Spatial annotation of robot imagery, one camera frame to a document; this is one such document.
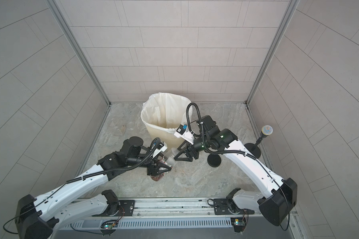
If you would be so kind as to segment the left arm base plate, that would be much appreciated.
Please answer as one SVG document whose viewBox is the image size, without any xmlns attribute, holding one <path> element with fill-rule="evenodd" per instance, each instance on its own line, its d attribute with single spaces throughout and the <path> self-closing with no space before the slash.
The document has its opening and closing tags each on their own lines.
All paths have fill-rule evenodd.
<svg viewBox="0 0 359 239">
<path fill-rule="evenodd" d="M 135 200 L 121 200 L 118 203 L 111 203 L 107 206 L 105 211 L 101 214 L 93 215 L 93 217 L 121 217 L 121 216 L 132 216 Z"/>
</svg>

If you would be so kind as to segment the white lidded glass jar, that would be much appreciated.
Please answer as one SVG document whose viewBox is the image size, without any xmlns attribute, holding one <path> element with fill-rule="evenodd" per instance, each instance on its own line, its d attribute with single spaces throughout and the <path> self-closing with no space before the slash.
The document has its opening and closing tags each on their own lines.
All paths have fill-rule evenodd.
<svg viewBox="0 0 359 239">
<path fill-rule="evenodd" d="M 149 168 L 150 177 L 154 181 L 160 181 L 174 166 L 174 159 L 171 154 L 158 154 L 152 161 Z"/>
</svg>

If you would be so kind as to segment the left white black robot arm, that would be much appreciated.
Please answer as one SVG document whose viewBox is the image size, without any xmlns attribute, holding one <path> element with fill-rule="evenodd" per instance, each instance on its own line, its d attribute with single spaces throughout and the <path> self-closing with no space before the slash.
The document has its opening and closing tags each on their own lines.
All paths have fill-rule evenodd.
<svg viewBox="0 0 359 239">
<path fill-rule="evenodd" d="M 158 176 L 171 168 L 159 160 L 167 144 L 158 137 L 149 147 L 140 137 L 123 142 L 120 151 L 100 159 L 91 168 L 60 187 L 33 197 L 28 194 L 18 201 L 15 224 L 21 239 L 47 239 L 54 231 L 90 216 L 125 214 L 118 197 L 105 190 L 93 198 L 75 202 L 80 196 L 105 184 L 117 176 L 138 167 L 145 167 L 148 176 Z"/>
</svg>

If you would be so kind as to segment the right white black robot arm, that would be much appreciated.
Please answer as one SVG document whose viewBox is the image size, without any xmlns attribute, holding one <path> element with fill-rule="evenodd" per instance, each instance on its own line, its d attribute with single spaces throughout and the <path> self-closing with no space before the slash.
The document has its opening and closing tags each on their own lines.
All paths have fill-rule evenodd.
<svg viewBox="0 0 359 239">
<path fill-rule="evenodd" d="M 216 122 L 205 116 L 197 121 L 200 136 L 190 132 L 187 125 L 180 125 L 174 136 L 184 141 L 178 147 L 176 161 L 193 161 L 201 151 L 212 148 L 235 163 L 257 186 L 259 193 L 236 189 L 229 195 L 238 209 L 260 212 L 274 226 L 280 226 L 297 203 L 297 183 L 283 179 L 271 171 L 251 153 L 246 145 L 229 129 L 220 130 Z"/>
</svg>

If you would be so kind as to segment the white round jar lid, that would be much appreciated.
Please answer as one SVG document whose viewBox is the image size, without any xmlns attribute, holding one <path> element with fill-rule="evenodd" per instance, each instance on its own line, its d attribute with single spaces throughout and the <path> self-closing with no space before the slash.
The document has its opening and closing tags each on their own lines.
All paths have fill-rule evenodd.
<svg viewBox="0 0 359 239">
<path fill-rule="evenodd" d="M 165 159 L 166 159 L 166 163 L 168 165 L 170 165 L 171 167 L 174 167 L 175 164 L 176 164 L 176 161 L 174 160 L 174 155 L 172 152 L 168 152 L 166 155 L 165 155 Z"/>
</svg>

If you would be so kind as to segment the black lidded glass jar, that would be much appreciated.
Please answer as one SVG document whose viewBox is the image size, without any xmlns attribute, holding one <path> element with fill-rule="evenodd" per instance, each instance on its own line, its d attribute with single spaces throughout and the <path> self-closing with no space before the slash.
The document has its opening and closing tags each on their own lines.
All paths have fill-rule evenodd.
<svg viewBox="0 0 359 239">
<path fill-rule="evenodd" d="M 126 126 L 117 117 L 108 122 L 108 129 L 113 136 L 123 136 L 126 132 Z"/>
</svg>

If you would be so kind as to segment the black round jar lid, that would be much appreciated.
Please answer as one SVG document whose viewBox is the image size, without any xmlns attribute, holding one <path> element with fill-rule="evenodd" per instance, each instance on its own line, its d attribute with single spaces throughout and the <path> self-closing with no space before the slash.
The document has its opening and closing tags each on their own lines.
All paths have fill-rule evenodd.
<svg viewBox="0 0 359 239">
<path fill-rule="evenodd" d="M 207 163 L 213 168 L 217 168 L 221 165 L 221 157 L 218 154 L 209 154 L 207 157 Z"/>
</svg>

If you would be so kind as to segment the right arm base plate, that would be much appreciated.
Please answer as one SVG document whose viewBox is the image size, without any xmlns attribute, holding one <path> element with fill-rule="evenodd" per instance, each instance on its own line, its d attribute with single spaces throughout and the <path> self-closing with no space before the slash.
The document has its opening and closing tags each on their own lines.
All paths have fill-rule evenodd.
<svg viewBox="0 0 359 239">
<path fill-rule="evenodd" d="M 255 212 L 249 209 L 239 209 L 232 200 L 212 199 L 212 207 L 216 215 L 254 215 Z"/>
</svg>

